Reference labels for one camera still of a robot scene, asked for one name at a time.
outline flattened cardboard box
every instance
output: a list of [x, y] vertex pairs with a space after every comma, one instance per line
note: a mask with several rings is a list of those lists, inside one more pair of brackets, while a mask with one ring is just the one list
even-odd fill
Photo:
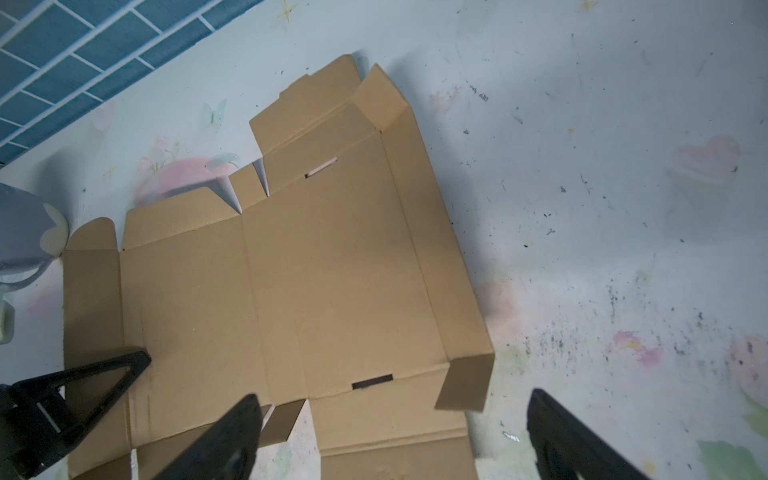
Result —
[[122, 477], [136, 448], [150, 478], [255, 392], [276, 406], [262, 445], [309, 399], [325, 479], [476, 478], [463, 412], [482, 410], [494, 354], [410, 106], [345, 55], [250, 126], [269, 197], [248, 166], [230, 178], [242, 213], [200, 188], [129, 211], [120, 252], [109, 219], [70, 239], [66, 366], [153, 359], [71, 475]]

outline blue tile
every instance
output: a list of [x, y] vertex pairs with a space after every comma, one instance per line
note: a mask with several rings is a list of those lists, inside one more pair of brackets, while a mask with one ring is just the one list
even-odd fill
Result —
[[25, 90], [56, 103], [96, 75], [98, 75], [98, 71], [75, 57], [67, 57], [40, 78], [27, 85]]
[[42, 0], [0, 0], [0, 10], [12, 16], [16, 20], [21, 20], [34, 7], [38, 6]]
[[208, 0], [146, 0], [136, 10], [160, 30], [166, 31], [206, 2]]
[[50, 107], [51, 105], [39, 101], [37, 98], [18, 92], [3, 105], [0, 105], [0, 117], [23, 125]]
[[0, 164], [10, 164], [12, 160], [26, 152], [26, 148], [5, 144], [0, 147]]
[[8, 20], [6, 17], [0, 15], [0, 35], [10, 30], [13, 25], [16, 25], [16, 24]]
[[128, 3], [128, 0], [59, 0], [65, 7], [98, 25]]
[[90, 29], [57, 5], [27, 25], [5, 45], [5, 50], [41, 67]]
[[46, 118], [32, 125], [29, 130], [18, 135], [13, 141], [32, 148], [98, 106], [97, 100], [86, 94], [80, 94]]
[[263, 0], [224, 0], [215, 5], [211, 10], [203, 13], [203, 18], [208, 20], [216, 30], [225, 26], [245, 13], [249, 8], [260, 4]]
[[157, 68], [208, 35], [210, 35], [208, 27], [195, 18], [179, 31], [141, 54], [141, 58]]
[[107, 100], [136, 83], [151, 71], [148, 66], [140, 61], [131, 60], [118, 68], [113, 74], [88, 89], [88, 93], [96, 95], [101, 100]]
[[11, 58], [4, 53], [0, 53], [0, 95], [5, 95], [20, 81], [27, 78], [34, 68], [24, 65], [15, 58]]
[[156, 36], [155, 30], [128, 12], [80, 47], [77, 54], [106, 70]]
[[17, 130], [18, 127], [14, 124], [9, 124], [7, 121], [0, 120], [0, 141]]

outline blue tile wall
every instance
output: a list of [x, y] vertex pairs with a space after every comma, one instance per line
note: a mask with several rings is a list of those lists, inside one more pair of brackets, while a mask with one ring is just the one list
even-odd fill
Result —
[[263, 0], [223, 0], [220, 4], [203, 13], [203, 18], [208, 20], [212, 27], [218, 29], [261, 2]]
[[98, 70], [77, 58], [66, 57], [40, 78], [27, 85], [25, 90], [55, 103], [83, 86], [98, 73]]
[[208, 35], [210, 35], [208, 27], [195, 18], [181, 30], [141, 54], [141, 59], [155, 68], [160, 67]]
[[35, 69], [0, 52], [0, 95], [5, 95]]
[[135, 83], [151, 71], [148, 66], [140, 61], [131, 60], [113, 74], [89, 88], [88, 93], [96, 95], [101, 100], [107, 100], [125, 90], [129, 85]]
[[17, 130], [18, 127], [16, 125], [9, 124], [5, 120], [0, 120], [0, 136], [7, 137]]
[[13, 25], [15, 25], [13, 22], [8, 20], [6, 17], [0, 15], [0, 35], [10, 30]]
[[86, 94], [79, 94], [57, 111], [34, 124], [26, 132], [18, 135], [14, 138], [14, 142], [26, 147], [34, 147], [98, 106], [98, 100], [94, 100]]
[[41, 67], [85, 35], [88, 27], [56, 4], [5, 45], [5, 50]]
[[15, 159], [26, 151], [26, 148], [17, 147], [16, 145], [3, 145], [0, 147], [0, 167], [11, 163], [11, 160]]
[[0, 0], [0, 168], [262, 2], [41, 1]]
[[0, 105], [0, 118], [23, 125], [50, 107], [51, 105], [39, 101], [37, 98], [18, 92]]
[[195, 13], [208, 0], [145, 0], [136, 7], [147, 20], [166, 31], [187, 15]]
[[128, 12], [76, 53], [97, 67], [107, 69], [156, 36], [152, 27]]
[[12, 16], [16, 20], [21, 20], [42, 0], [0, 0], [0, 10]]
[[128, 0], [59, 0], [92, 25], [98, 25], [124, 7]]

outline rectangular slot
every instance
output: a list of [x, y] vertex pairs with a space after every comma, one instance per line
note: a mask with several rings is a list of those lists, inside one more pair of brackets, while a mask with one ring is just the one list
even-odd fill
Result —
[[337, 160], [339, 160], [338, 157], [331, 158], [326, 163], [320, 165], [317, 168], [314, 168], [314, 169], [310, 170], [310, 172], [308, 174], [304, 175], [304, 178], [312, 177], [314, 174], [316, 174], [317, 172], [321, 171], [323, 168], [329, 167], [333, 162], [335, 162]]
[[393, 380], [392, 373], [390, 373], [389, 375], [377, 376], [374, 379], [367, 379], [367, 380], [363, 380], [362, 382], [354, 382], [352, 384], [352, 390], [364, 389], [372, 385], [378, 385], [384, 382], [391, 382], [392, 380]]

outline cardboard box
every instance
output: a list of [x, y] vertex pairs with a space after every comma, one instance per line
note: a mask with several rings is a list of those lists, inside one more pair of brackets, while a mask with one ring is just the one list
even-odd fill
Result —
[[251, 165], [230, 178], [241, 214], [200, 188], [129, 211], [120, 252], [109, 219], [72, 235], [66, 366], [153, 361], [71, 475], [124, 477], [136, 448], [151, 478], [255, 392], [276, 406], [262, 445], [310, 401], [323, 478], [476, 478], [464, 411], [482, 410], [494, 353], [410, 106], [345, 55], [250, 126], [269, 197]]

